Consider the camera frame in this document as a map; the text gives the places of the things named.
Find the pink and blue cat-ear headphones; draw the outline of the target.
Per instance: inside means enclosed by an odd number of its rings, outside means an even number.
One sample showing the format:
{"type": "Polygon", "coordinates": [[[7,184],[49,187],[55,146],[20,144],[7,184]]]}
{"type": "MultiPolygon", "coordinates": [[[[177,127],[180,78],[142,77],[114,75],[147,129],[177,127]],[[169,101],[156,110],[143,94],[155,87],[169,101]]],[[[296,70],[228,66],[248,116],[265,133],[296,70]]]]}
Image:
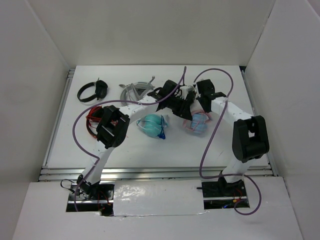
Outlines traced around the pink and blue cat-ear headphones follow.
{"type": "Polygon", "coordinates": [[[191,120],[185,119],[182,123],[182,127],[192,133],[193,135],[204,135],[208,130],[208,123],[213,118],[204,110],[194,110],[191,112],[191,120]]]}

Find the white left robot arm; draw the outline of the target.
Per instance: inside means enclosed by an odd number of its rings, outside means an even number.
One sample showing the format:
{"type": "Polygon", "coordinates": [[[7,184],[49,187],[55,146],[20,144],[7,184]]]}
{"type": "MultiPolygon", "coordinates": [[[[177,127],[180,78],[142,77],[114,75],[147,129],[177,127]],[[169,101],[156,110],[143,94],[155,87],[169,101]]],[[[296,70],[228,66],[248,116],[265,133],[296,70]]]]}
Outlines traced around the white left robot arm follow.
{"type": "Polygon", "coordinates": [[[163,87],[149,92],[139,101],[128,101],[128,105],[116,107],[114,101],[102,102],[103,114],[96,127],[96,140],[102,146],[102,151],[95,153],[86,150],[76,137],[75,121],[72,126],[73,140],[78,148],[94,159],[76,180],[76,192],[86,199],[97,199],[100,195],[102,171],[112,151],[120,146],[127,136],[129,125],[168,108],[174,115],[185,120],[191,120],[191,105],[196,98],[193,85],[185,85],[167,80],[163,87]]]}

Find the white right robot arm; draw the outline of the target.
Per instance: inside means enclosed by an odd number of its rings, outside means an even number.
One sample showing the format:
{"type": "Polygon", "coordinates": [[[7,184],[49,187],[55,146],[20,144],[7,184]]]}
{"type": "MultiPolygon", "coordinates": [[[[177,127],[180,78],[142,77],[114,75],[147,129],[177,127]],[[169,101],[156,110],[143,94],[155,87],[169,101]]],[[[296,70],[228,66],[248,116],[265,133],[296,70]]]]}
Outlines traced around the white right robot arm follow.
{"type": "Polygon", "coordinates": [[[203,179],[217,179],[217,189],[223,196],[230,195],[252,166],[254,160],[260,159],[270,150],[266,121],[263,116],[249,114],[229,101],[234,82],[227,94],[216,92],[211,80],[200,80],[196,83],[198,98],[202,109],[219,115],[218,121],[210,136],[200,160],[199,175],[203,179]],[[232,126],[231,148],[233,158],[227,167],[217,176],[204,176],[202,168],[210,145],[218,131],[220,123],[226,121],[232,126]]]}

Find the teal cat-ear headphones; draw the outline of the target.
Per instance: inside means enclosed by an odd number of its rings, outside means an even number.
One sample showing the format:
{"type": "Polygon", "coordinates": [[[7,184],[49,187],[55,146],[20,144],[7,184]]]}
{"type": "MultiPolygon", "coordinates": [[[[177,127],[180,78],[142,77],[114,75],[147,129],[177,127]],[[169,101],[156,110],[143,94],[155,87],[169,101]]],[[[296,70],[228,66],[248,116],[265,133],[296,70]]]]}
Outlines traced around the teal cat-ear headphones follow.
{"type": "Polygon", "coordinates": [[[165,139],[165,128],[169,126],[163,115],[148,114],[136,121],[136,126],[148,137],[165,139]]]}

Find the black on-ear headphones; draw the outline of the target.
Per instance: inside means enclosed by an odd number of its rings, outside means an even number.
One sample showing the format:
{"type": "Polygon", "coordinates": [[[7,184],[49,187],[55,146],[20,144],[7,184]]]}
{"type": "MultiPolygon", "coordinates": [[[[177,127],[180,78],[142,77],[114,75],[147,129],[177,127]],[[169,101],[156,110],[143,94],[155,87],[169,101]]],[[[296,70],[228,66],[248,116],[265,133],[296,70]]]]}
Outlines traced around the black on-ear headphones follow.
{"type": "Polygon", "coordinates": [[[95,82],[89,82],[85,85],[83,85],[77,92],[77,99],[82,103],[88,103],[90,101],[93,101],[94,99],[100,100],[104,99],[108,92],[108,84],[104,82],[103,80],[98,79],[95,82]],[[87,90],[90,87],[95,87],[94,94],[86,97],[81,98],[82,93],[87,90]]]}

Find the red and black headphones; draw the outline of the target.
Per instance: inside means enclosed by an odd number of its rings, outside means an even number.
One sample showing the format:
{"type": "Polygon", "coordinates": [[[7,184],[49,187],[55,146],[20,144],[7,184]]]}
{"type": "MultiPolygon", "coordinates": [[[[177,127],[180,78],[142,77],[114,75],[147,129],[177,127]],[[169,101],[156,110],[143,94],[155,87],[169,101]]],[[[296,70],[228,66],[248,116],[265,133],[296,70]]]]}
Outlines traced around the red and black headphones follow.
{"type": "Polygon", "coordinates": [[[95,106],[93,107],[88,115],[85,117],[86,118],[86,129],[88,133],[93,137],[97,138],[97,134],[93,132],[92,129],[96,129],[96,125],[98,125],[103,117],[104,110],[101,106],[95,106]]]}

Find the grey gaming headset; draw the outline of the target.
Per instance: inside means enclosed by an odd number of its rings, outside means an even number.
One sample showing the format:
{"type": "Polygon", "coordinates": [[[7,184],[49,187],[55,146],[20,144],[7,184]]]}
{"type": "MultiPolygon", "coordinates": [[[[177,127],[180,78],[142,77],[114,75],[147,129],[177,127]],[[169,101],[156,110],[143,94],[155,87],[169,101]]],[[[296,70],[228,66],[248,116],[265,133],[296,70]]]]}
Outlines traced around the grey gaming headset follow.
{"type": "Polygon", "coordinates": [[[152,82],[155,80],[155,76],[151,77],[151,80],[148,82],[138,81],[130,84],[120,84],[119,86],[122,88],[122,92],[120,94],[120,100],[122,100],[121,105],[127,106],[129,105],[129,101],[138,102],[141,100],[147,93],[153,91],[155,87],[152,82]]]}

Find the silver foil cover plate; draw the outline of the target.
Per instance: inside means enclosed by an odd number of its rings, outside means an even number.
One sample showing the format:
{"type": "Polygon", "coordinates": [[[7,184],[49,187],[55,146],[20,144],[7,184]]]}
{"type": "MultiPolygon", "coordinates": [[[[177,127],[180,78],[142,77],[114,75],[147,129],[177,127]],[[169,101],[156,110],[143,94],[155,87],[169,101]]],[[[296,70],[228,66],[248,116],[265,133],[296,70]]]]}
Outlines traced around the silver foil cover plate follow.
{"type": "Polygon", "coordinates": [[[200,180],[120,181],[113,214],[124,217],[191,216],[205,212],[200,180]]]}

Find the aluminium right side rail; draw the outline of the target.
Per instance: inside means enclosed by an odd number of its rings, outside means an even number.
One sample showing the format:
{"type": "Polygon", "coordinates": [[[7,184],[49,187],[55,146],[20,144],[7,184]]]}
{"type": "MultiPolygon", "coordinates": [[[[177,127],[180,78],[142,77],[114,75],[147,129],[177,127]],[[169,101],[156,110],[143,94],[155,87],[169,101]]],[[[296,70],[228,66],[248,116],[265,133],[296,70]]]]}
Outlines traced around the aluminium right side rail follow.
{"type": "Polygon", "coordinates": [[[252,122],[252,124],[255,124],[255,126],[250,127],[250,129],[253,130],[255,138],[257,138],[257,141],[260,142],[260,143],[257,143],[256,145],[258,145],[259,148],[261,147],[262,149],[266,150],[264,156],[266,156],[270,164],[273,175],[278,176],[279,171],[277,169],[276,164],[274,163],[273,156],[270,152],[270,144],[269,144],[269,138],[267,134],[267,126],[266,126],[265,118],[261,115],[258,115],[256,112],[253,97],[249,89],[249,84],[245,76],[245,72],[243,70],[241,70],[241,75],[244,81],[244,85],[245,85],[245,88],[249,97],[249,101],[251,104],[252,112],[253,112],[253,116],[251,117],[250,121],[252,122]]]}

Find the aluminium rail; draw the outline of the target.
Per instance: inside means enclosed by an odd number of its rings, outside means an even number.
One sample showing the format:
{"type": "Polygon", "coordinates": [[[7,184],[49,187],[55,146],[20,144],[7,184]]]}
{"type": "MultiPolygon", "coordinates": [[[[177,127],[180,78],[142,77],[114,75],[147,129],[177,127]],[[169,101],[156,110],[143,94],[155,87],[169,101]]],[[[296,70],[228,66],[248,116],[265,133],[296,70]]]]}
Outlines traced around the aluminium rail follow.
{"type": "MultiPolygon", "coordinates": [[[[38,177],[39,182],[75,181],[82,173],[82,168],[42,168],[38,177]]],[[[104,168],[100,179],[102,181],[120,180],[171,180],[199,178],[196,167],[175,168],[104,168]]]]}
{"type": "Polygon", "coordinates": [[[276,164],[274,163],[273,156],[270,152],[270,144],[269,144],[269,138],[267,134],[267,126],[266,126],[265,118],[261,115],[258,115],[256,112],[253,97],[249,89],[249,84],[245,76],[245,72],[243,70],[241,70],[241,75],[244,81],[244,85],[245,85],[245,88],[249,97],[249,101],[251,104],[252,112],[253,112],[253,116],[251,117],[250,121],[252,122],[252,124],[255,124],[255,126],[250,127],[250,129],[253,130],[255,138],[257,138],[257,141],[260,142],[260,143],[257,143],[256,145],[258,145],[259,148],[261,147],[262,149],[266,150],[264,156],[266,156],[270,164],[273,175],[278,176],[279,171],[277,169],[276,164]]]}
{"type": "Polygon", "coordinates": [[[52,152],[53,146],[55,144],[55,139],[56,139],[56,136],[57,136],[57,132],[59,130],[60,122],[61,122],[61,119],[62,119],[63,111],[64,111],[64,108],[65,108],[65,104],[66,104],[66,101],[67,101],[67,98],[68,98],[68,95],[69,95],[69,91],[70,91],[72,80],[73,80],[73,77],[74,77],[74,74],[75,74],[75,70],[76,70],[75,68],[70,69],[68,71],[68,73],[67,73],[66,82],[65,82],[65,85],[64,85],[62,97],[61,97],[61,100],[60,100],[60,103],[59,103],[57,115],[56,115],[56,118],[55,118],[55,121],[54,121],[54,125],[53,125],[53,128],[52,128],[52,132],[51,132],[50,139],[49,139],[49,142],[48,142],[48,146],[47,146],[47,149],[46,149],[46,153],[45,153],[45,156],[44,156],[44,159],[43,159],[43,164],[42,164],[41,170],[39,172],[38,180],[40,179],[40,176],[42,175],[43,170],[48,168],[48,162],[50,161],[51,152],[52,152]]]}

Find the aluminium front rail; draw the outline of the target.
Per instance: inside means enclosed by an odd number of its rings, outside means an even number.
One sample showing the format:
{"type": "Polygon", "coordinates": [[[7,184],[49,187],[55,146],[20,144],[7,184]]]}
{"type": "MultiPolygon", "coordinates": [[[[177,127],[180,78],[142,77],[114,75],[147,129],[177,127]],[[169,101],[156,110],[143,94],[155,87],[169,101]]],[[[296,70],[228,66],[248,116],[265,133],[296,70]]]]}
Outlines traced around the aluminium front rail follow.
{"type": "MultiPolygon", "coordinates": [[[[75,181],[82,173],[82,168],[42,168],[38,177],[39,182],[75,181]]],[[[196,167],[175,168],[104,168],[100,179],[102,181],[120,180],[171,180],[199,178],[196,167]]]]}

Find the aluminium left side rail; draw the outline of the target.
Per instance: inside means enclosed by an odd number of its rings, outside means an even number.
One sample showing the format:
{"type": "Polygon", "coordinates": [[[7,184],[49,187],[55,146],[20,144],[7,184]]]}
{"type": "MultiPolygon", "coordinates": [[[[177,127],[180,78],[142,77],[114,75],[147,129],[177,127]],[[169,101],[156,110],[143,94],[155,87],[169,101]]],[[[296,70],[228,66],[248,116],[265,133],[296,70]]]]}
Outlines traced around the aluminium left side rail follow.
{"type": "Polygon", "coordinates": [[[61,119],[62,119],[63,111],[64,111],[64,108],[65,108],[65,104],[66,104],[66,101],[67,101],[67,98],[68,98],[68,95],[69,95],[69,91],[70,91],[72,80],[73,80],[73,77],[74,77],[74,74],[75,74],[75,70],[76,70],[75,68],[70,69],[68,71],[68,73],[67,73],[66,82],[65,82],[65,85],[64,85],[62,97],[61,97],[61,100],[60,100],[60,103],[59,103],[57,115],[56,115],[56,118],[55,118],[55,121],[54,121],[54,125],[53,125],[53,128],[52,128],[52,132],[51,132],[50,139],[49,139],[49,142],[48,142],[48,146],[47,146],[47,149],[46,149],[46,153],[45,153],[45,156],[44,156],[44,159],[43,159],[43,164],[42,164],[41,170],[39,172],[38,180],[40,179],[40,176],[42,175],[43,170],[48,168],[48,162],[50,161],[51,152],[52,152],[53,146],[55,144],[55,139],[56,139],[56,136],[57,136],[57,132],[59,130],[60,122],[61,122],[61,119]]]}

